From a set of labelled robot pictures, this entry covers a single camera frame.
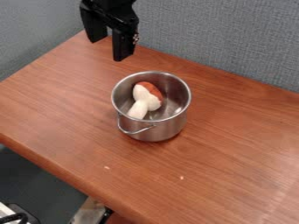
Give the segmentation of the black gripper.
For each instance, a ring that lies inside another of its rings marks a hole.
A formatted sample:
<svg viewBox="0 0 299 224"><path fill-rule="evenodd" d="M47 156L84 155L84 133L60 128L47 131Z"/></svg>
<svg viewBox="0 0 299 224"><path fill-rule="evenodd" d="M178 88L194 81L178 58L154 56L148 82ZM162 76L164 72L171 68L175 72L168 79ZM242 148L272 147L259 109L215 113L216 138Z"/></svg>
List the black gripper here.
<svg viewBox="0 0 299 224"><path fill-rule="evenodd" d="M108 36L112 30L114 61L122 61L135 53L139 18L134 10L136 0L82 0L79 10L91 43Z"/></svg>

